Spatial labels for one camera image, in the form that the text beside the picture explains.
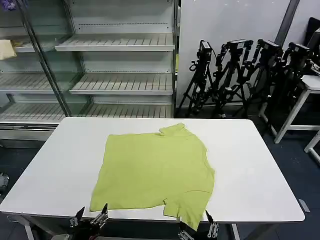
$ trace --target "dark floor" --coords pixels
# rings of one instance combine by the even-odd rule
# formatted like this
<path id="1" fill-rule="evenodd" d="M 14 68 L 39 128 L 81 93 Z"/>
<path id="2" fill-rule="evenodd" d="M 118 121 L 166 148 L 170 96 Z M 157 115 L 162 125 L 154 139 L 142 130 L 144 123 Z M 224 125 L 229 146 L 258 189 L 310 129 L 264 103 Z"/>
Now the dark floor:
<path id="1" fill-rule="evenodd" d="M 260 133 L 263 133 L 265 125 L 262 121 L 258 117 L 251 117 L 251 119 Z M 304 200 L 310 209 L 310 212 L 305 212 L 304 222 L 280 224 L 279 227 L 266 236 L 264 240 L 320 239 L 318 229 L 320 223 L 320 167 L 309 154 L 303 151 L 306 144 L 314 135 L 315 132 L 313 131 L 289 132 L 280 144 L 274 144 L 273 137 L 268 133 L 263 136 L 265 143 L 270 149 L 294 195 L 297 199 Z M 0 147 L 0 172 L 9 174 L 9 188 L 17 181 L 37 151 L 37 149 L 10 149 Z M 241 238 L 247 236 L 254 227 L 255 225 L 253 224 L 239 224 L 238 230 Z M 6 215 L 0 213 L 0 240 L 26 239 L 27 235 L 23 226 L 16 222 L 10 222 Z"/>

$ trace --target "white wall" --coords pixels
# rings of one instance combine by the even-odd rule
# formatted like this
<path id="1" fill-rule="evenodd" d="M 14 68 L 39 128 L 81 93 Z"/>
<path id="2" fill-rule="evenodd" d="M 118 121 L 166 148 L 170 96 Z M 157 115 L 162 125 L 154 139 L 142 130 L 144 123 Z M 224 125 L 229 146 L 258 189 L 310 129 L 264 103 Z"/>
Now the white wall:
<path id="1" fill-rule="evenodd" d="M 197 59 L 201 39 L 210 42 L 216 54 L 220 52 L 222 44 L 232 40 L 274 41 L 289 2 L 290 0 L 183 0 L 177 105 L 193 76 L 189 66 L 192 60 Z M 255 48 L 256 44 L 252 47 L 251 57 Z M 210 69 L 212 73 L 216 70 L 214 59 Z"/>
<path id="2" fill-rule="evenodd" d="M 311 17 L 320 20 L 320 0 L 300 0 L 283 45 L 284 49 L 291 42 L 296 44 L 304 42 L 308 21 Z"/>

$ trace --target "white shelf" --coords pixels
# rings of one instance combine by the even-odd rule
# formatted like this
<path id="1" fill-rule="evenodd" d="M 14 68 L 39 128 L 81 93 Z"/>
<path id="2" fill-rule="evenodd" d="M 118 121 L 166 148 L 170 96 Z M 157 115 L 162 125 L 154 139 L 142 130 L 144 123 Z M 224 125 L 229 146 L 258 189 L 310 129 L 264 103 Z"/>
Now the white shelf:
<path id="1" fill-rule="evenodd" d="M 55 46 L 68 51 L 173 51 L 172 33 L 74 35 Z"/>
<path id="2" fill-rule="evenodd" d="M 0 123 L 58 124 L 64 117 L 58 103 L 14 103 L 0 112 Z"/>
<path id="3" fill-rule="evenodd" d="M 172 74 L 86 73 L 70 90 L 80 95 L 172 95 Z"/>
<path id="4" fill-rule="evenodd" d="M 1 73 L 0 92 L 6 94 L 53 94 L 44 73 Z"/>
<path id="5" fill-rule="evenodd" d="M 92 104 L 80 117 L 171 118 L 171 105 Z"/>
<path id="6" fill-rule="evenodd" d="M 55 50 L 55 46 L 62 39 L 61 35 L 39 36 L 39 43 L 44 52 Z M 11 39 L 16 53 L 34 53 L 34 47 L 28 36 L 14 37 Z"/>

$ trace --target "t-shirt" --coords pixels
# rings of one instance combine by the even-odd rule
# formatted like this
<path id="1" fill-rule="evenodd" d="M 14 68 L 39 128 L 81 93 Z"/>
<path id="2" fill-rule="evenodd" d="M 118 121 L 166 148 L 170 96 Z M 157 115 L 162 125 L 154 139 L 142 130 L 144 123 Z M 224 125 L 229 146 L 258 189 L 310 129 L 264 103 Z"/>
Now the t-shirt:
<path id="1" fill-rule="evenodd" d="M 90 211 L 164 204 L 165 216 L 197 230 L 215 182 L 207 149 L 183 123 L 159 131 L 108 136 Z"/>

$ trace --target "tripod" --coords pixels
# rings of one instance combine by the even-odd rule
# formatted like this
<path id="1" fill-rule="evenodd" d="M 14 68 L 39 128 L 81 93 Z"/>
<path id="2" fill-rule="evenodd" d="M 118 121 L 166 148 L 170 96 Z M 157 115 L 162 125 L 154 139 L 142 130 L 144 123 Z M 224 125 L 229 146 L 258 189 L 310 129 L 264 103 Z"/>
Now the tripod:
<path id="1" fill-rule="evenodd" d="M 258 58 L 260 53 L 259 62 L 253 66 Z M 254 100 L 261 99 L 260 103 L 266 102 L 267 97 L 271 94 L 270 88 L 273 84 L 272 78 L 274 73 L 274 62 L 279 62 L 283 51 L 280 46 L 269 41 L 259 39 L 257 46 L 253 55 L 252 64 L 249 66 L 248 70 L 248 79 L 250 80 L 251 76 L 259 69 L 257 77 L 252 86 L 249 85 L 250 96 L 246 101 L 246 105 L 243 105 L 239 108 L 234 114 L 235 117 L 242 109 L 244 109 L 243 116 L 248 117 L 248 108 L 253 103 Z"/>
<path id="2" fill-rule="evenodd" d="M 196 54 L 198 60 L 196 62 L 192 61 L 192 65 L 189 68 L 189 70 L 191 72 L 194 72 L 194 74 L 185 93 L 183 94 L 182 101 L 175 113 L 176 115 L 179 114 L 186 98 L 190 99 L 188 110 L 185 115 L 186 118 L 188 118 L 191 113 L 194 113 L 195 115 L 198 114 L 203 104 L 206 102 L 206 100 L 204 99 L 206 99 L 208 95 L 208 91 L 206 91 L 207 78 L 209 78 L 209 83 L 211 86 L 210 89 L 212 89 L 213 87 L 213 81 L 209 68 L 212 51 L 213 49 L 207 41 L 200 41 L 199 50 Z M 193 85 L 194 87 L 190 96 L 189 91 L 191 90 Z"/>
<path id="3" fill-rule="evenodd" d="M 280 71 L 274 76 L 277 80 L 276 86 L 265 110 L 269 128 L 272 126 L 273 113 L 279 108 L 279 105 L 289 104 L 291 106 L 301 94 L 302 90 L 299 88 L 299 83 L 304 75 L 306 61 L 311 55 L 312 52 L 309 48 L 293 42 L 284 52 L 282 61 L 279 63 Z"/>
<path id="4" fill-rule="evenodd" d="M 247 61 L 252 44 L 252 40 L 236 40 L 229 41 L 225 46 L 222 46 L 221 55 L 226 52 L 225 49 L 229 49 L 231 58 L 230 61 L 227 62 L 223 70 L 222 67 L 218 66 L 217 72 L 213 74 L 213 76 L 215 77 L 213 99 L 215 100 L 216 104 L 211 114 L 212 118 L 216 115 L 225 117 L 222 108 L 227 103 L 231 102 L 235 95 L 238 96 L 242 100 L 243 105 L 246 106 L 244 84 L 247 83 L 248 79 L 250 79 L 251 75 L 253 74 L 253 72 L 251 71 L 252 63 L 250 61 Z M 240 57 L 243 54 L 244 49 L 245 52 L 242 60 L 242 65 L 240 66 Z M 247 76 L 244 76 L 245 69 L 248 69 Z M 235 71 L 237 71 L 238 76 L 237 84 L 230 87 L 232 76 L 235 73 Z M 227 74 L 225 76 L 225 80 L 221 87 L 218 89 L 220 81 L 226 72 Z"/>

